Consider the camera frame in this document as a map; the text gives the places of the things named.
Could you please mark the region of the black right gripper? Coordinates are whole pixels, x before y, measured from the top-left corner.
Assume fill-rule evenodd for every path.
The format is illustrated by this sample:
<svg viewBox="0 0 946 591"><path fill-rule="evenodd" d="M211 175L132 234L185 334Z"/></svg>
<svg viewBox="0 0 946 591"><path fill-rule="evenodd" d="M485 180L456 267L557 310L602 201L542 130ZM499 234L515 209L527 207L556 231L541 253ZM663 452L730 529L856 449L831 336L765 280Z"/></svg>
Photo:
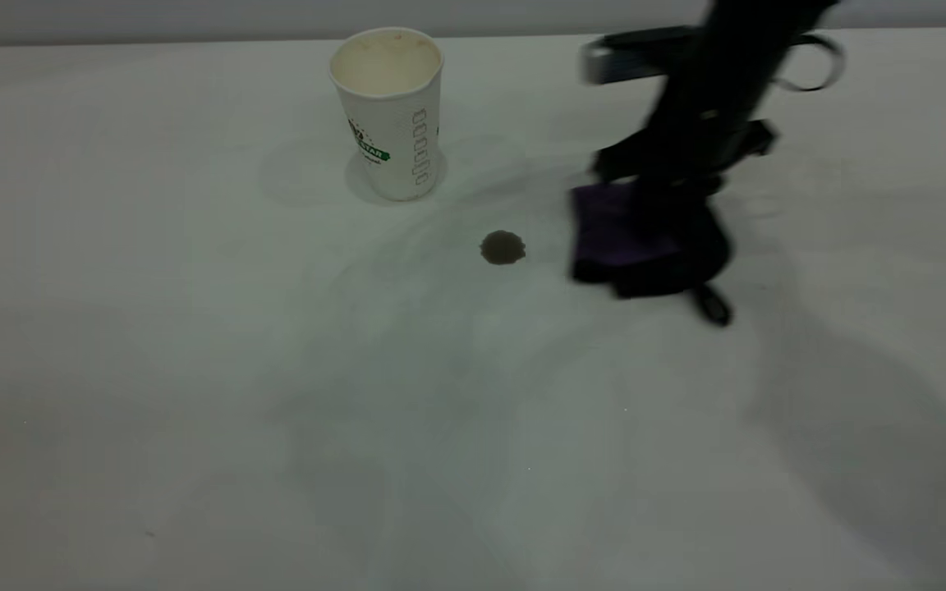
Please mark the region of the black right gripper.
<svg viewBox="0 0 946 591"><path fill-rule="evenodd" d="M622 33L590 44L590 82L662 77L664 87L640 130L596 154L595 179L636 180L638 216L706 206L724 171L758 141L755 110L778 70L775 33Z"/></svg>

